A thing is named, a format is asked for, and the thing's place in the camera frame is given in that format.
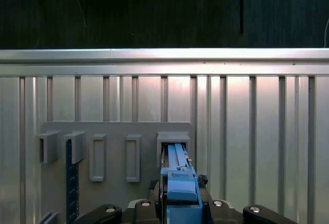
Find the silver bolt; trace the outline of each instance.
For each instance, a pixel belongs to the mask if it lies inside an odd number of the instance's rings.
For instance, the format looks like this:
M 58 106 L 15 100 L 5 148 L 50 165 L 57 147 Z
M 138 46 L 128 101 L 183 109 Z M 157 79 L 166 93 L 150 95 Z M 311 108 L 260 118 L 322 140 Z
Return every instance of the silver bolt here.
M 250 210 L 253 211 L 254 213 L 259 213 L 261 210 L 257 207 L 250 207 Z
M 115 209 L 114 209 L 114 208 L 112 208 L 112 207 L 111 207 L 111 208 L 107 208 L 107 209 L 106 209 L 106 212 L 108 212 L 108 213 L 112 213 L 112 212 L 114 212 L 114 211 L 115 211 Z
M 149 202 L 142 202 L 142 206 L 144 206 L 144 207 L 150 206 L 150 203 Z
M 223 203 L 220 202 L 220 201 L 214 201 L 214 205 L 215 205 L 216 207 L 221 207 L 221 206 L 223 205 Z

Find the blue rack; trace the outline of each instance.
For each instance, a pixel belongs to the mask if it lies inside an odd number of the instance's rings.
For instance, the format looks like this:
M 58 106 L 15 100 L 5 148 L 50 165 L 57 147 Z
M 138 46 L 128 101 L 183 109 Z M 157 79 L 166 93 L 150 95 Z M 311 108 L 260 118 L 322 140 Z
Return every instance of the blue rack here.
M 79 216 L 79 167 L 72 164 L 72 140 L 66 141 L 66 223 Z

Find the dark background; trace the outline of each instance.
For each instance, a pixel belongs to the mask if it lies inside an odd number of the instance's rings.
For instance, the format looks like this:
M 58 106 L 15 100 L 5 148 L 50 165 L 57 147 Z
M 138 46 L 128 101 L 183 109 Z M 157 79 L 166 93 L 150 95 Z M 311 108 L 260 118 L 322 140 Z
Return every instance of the dark background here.
M 0 0 L 0 48 L 323 47 L 329 0 L 244 1 Z

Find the gray slot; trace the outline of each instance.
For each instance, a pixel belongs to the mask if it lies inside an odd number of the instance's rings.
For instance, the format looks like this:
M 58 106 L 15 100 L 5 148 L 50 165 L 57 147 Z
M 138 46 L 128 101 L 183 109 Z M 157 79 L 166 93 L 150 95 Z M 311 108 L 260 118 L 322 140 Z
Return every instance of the gray slot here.
M 36 136 L 39 143 L 40 162 L 50 163 L 58 159 L 58 132 L 46 132 Z
M 139 182 L 140 175 L 140 135 L 126 137 L 126 181 Z
M 38 221 L 38 224 L 44 224 L 45 221 L 51 216 L 51 212 L 48 212 L 47 214 L 45 214 L 43 217 L 41 217 L 41 219 Z
M 72 132 L 64 136 L 65 142 L 72 141 L 72 164 L 85 158 L 85 132 Z
M 102 182 L 106 179 L 106 135 L 94 134 L 89 147 L 89 178 Z
M 189 153 L 190 158 L 194 158 L 194 147 L 191 146 L 191 139 L 188 132 L 158 132 L 156 139 L 156 159 L 157 166 L 161 165 L 161 146 L 166 143 L 182 143 Z
M 48 212 L 39 220 L 38 224 L 57 224 L 57 216 L 58 213 Z

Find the gray clip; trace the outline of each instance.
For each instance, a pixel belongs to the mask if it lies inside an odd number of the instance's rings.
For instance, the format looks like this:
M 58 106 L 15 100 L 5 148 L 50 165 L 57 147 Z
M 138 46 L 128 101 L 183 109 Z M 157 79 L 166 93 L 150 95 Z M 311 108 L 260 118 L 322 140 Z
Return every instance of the gray clip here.
M 64 136 L 65 142 L 71 140 L 72 144 L 72 164 L 76 164 L 85 158 L 84 132 L 72 132 Z
M 46 132 L 36 137 L 39 143 L 40 162 L 50 163 L 58 159 L 58 132 Z

